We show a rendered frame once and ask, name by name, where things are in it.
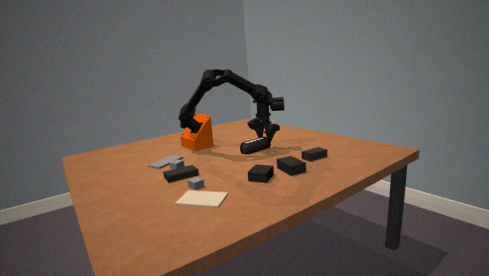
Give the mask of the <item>beige flat rectangular panel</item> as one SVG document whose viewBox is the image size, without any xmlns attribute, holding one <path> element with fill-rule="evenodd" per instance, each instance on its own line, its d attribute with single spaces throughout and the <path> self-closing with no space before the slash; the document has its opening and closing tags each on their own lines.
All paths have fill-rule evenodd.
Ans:
<svg viewBox="0 0 489 276">
<path fill-rule="evenodd" d="M 219 207 L 227 195 L 226 192 L 188 190 L 175 202 L 175 205 Z"/>
</svg>

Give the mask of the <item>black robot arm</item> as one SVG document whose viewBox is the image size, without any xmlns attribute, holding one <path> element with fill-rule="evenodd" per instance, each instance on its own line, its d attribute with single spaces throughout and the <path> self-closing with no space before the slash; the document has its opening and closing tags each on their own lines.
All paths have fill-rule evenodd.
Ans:
<svg viewBox="0 0 489 276">
<path fill-rule="evenodd" d="M 216 79 L 216 76 L 221 76 Z M 228 82 L 239 89 L 248 92 L 253 99 L 253 102 L 257 104 L 257 112 L 264 113 L 269 111 L 269 106 L 272 111 L 284 110 L 283 97 L 272 97 L 272 93 L 267 87 L 254 84 L 244 79 L 243 77 L 232 73 L 230 70 L 212 69 L 205 70 L 200 85 L 196 88 L 189 102 L 182 106 L 179 120 L 181 121 L 181 127 L 189 128 L 190 133 L 197 133 L 202 126 L 202 122 L 197 122 L 193 117 L 195 115 L 195 106 L 199 100 L 203 97 L 206 91 L 209 91 L 213 86 L 219 86 L 222 83 Z M 259 125 L 264 125 L 262 117 L 256 115 L 256 118 L 247 123 L 250 129 L 255 129 Z"/>
</svg>

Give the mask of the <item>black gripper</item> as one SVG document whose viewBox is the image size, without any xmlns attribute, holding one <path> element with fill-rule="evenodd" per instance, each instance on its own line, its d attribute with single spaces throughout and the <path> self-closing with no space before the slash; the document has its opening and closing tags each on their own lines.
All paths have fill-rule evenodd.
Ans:
<svg viewBox="0 0 489 276">
<path fill-rule="evenodd" d="M 271 144 L 272 138 L 275 135 L 276 131 L 280 130 L 280 126 L 278 124 L 272 124 L 272 122 L 269 119 L 269 116 L 271 115 L 269 111 L 264 113 L 257 112 L 255 115 L 258 115 L 258 117 L 260 115 L 264 122 L 264 125 L 262 126 L 259 125 L 254 129 L 258 138 L 263 137 L 263 132 L 265 132 L 267 138 L 267 144 L 268 145 Z"/>
</svg>

